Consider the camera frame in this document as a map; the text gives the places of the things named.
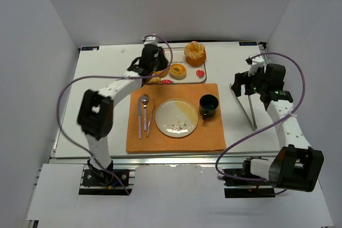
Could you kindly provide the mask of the light glazed donut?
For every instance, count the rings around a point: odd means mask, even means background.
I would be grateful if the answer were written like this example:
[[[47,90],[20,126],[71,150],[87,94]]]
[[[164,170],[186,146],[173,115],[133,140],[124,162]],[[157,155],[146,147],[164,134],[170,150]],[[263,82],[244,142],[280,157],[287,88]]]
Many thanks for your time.
[[[169,74],[174,79],[182,80],[186,77],[186,68],[181,64],[172,64],[169,68]]]

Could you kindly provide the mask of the large sugared round bread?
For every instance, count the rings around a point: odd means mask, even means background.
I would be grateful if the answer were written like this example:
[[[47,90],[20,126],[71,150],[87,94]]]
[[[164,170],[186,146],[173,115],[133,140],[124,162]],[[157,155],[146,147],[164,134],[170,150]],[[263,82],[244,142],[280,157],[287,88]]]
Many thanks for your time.
[[[192,41],[184,48],[185,60],[191,66],[201,66],[206,60],[205,46],[197,41]]]

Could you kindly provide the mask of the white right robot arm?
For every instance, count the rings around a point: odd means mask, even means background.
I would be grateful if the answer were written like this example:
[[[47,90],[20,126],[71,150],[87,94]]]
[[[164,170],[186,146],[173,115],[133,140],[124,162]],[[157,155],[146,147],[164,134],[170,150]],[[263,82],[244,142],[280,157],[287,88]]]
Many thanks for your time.
[[[235,74],[230,86],[236,97],[259,94],[265,110],[273,122],[280,151],[274,159],[250,158],[244,161],[242,177],[263,178],[274,188],[311,192],[320,174],[324,156],[313,149],[303,135],[297,118],[291,114],[293,98],[283,89],[286,69],[282,65],[267,64],[254,74]]]

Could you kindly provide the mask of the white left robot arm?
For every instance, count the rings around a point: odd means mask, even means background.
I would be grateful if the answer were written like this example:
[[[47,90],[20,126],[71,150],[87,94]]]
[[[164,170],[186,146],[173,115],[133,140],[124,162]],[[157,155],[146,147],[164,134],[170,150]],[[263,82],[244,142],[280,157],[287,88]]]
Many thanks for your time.
[[[133,60],[124,74],[125,79],[97,91],[87,90],[82,99],[77,123],[88,141],[92,153],[88,167],[101,180],[111,178],[113,162],[110,157],[107,136],[113,127],[115,106],[133,91],[141,88],[154,72],[167,68],[169,62],[161,47],[146,44],[142,54]]]

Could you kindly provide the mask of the oval brown bread roll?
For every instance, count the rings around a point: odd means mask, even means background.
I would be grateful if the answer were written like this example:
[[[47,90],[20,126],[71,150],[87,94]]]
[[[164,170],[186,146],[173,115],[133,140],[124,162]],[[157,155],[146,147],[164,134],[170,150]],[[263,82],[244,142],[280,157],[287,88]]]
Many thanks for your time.
[[[161,82],[161,78],[157,76],[148,80],[146,84],[159,84],[160,82]]]

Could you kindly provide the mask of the orange glazed donut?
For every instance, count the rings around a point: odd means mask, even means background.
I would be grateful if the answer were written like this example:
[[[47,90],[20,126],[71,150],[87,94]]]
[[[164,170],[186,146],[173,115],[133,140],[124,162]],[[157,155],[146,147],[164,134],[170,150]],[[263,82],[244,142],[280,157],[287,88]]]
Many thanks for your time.
[[[153,77],[159,77],[159,78],[163,78],[168,74],[168,69],[165,70],[159,70],[153,73]]]

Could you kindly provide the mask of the dark green mug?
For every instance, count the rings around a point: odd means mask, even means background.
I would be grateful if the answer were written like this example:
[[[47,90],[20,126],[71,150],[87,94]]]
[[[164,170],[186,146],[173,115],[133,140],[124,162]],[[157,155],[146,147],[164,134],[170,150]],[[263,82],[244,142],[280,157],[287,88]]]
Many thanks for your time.
[[[203,95],[199,101],[199,112],[203,120],[212,118],[216,114],[219,100],[214,95]]]

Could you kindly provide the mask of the strawberry pattern tray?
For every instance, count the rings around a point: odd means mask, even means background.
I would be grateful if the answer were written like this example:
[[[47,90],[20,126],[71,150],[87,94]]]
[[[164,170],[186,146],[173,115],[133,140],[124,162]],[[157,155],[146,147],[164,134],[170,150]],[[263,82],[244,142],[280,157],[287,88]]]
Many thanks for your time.
[[[174,79],[168,74],[161,78],[159,84],[194,84],[203,83],[207,79],[205,63],[201,66],[191,66],[185,60],[184,48],[172,48],[173,61],[172,64],[181,64],[186,68],[186,77],[182,80]]]

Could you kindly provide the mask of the white beige ceramic plate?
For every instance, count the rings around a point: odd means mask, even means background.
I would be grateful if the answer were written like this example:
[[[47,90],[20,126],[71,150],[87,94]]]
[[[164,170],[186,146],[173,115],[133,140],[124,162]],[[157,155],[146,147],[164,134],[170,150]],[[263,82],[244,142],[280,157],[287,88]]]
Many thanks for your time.
[[[183,138],[193,133],[198,125],[194,105],[184,99],[170,99],[162,103],[155,115],[157,128],[166,136]]]

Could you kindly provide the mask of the orange cloth placemat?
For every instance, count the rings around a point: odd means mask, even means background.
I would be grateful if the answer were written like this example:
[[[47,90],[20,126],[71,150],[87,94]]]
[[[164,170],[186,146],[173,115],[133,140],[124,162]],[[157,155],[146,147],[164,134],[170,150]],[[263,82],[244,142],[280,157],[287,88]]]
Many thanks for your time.
[[[147,94],[147,121],[150,133],[138,124],[139,97]],[[219,97],[215,83],[146,85],[130,97],[126,151],[142,152],[215,152],[226,148],[221,110],[203,119],[199,102],[204,95]]]

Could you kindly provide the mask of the pink handled spoon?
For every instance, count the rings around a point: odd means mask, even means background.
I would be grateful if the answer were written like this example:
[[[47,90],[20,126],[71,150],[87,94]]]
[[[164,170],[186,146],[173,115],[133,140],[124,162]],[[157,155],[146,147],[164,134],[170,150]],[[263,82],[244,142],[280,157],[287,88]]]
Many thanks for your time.
[[[149,102],[149,96],[147,94],[143,94],[141,96],[141,101],[143,103],[143,118],[144,118],[144,131],[147,131],[147,104]]]

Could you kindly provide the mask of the pink handled knife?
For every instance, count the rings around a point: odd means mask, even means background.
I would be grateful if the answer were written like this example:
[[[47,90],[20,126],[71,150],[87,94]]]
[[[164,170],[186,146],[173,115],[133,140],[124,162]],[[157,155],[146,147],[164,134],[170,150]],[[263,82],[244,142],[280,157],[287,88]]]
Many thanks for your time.
[[[141,97],[137,102],[137,116],[138,116],[138,139],[142,139],[142,111],[141,111]]]

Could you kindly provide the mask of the pink handled fork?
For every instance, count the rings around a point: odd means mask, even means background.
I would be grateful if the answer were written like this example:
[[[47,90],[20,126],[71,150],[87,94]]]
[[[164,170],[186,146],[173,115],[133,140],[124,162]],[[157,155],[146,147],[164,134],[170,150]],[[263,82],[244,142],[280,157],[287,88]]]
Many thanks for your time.
[[[146,132],[147,138],[150,136],[151,123],[152,123],[153,112],[154,112],[155,107],[156,107],[156,103],[155,103],[155,101],[154,101],[154,102],[153,102],[153,106],[152,106],[152,111],[151,111],[151,113],[150,113],[149,122],[148,122],[148,124],[147,124],[147,132]]]

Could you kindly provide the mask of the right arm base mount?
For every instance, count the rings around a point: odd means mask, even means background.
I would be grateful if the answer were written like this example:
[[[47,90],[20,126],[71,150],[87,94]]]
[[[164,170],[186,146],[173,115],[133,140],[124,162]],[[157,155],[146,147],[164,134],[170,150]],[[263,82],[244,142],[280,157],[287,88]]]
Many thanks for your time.
[[[251,174],[251,158],[247,158],[241,168],[223,169],[225,176],[218,173],[223,181],[226,199],[274,198],[275,191],[269,182],[258,181],[260,177]]]

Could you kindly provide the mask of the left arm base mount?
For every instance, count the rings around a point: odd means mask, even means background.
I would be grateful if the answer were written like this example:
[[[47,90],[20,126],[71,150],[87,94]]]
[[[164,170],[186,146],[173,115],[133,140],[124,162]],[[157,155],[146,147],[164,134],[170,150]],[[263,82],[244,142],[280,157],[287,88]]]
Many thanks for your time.
[[[101,168],[93,167],[90,160],[87,161],[87,168],[83,170],[80,182],[79,195],[125,195],[125,189],[131,193],[130,170],[113,169],[113,164],[109,165],[108,174]]]

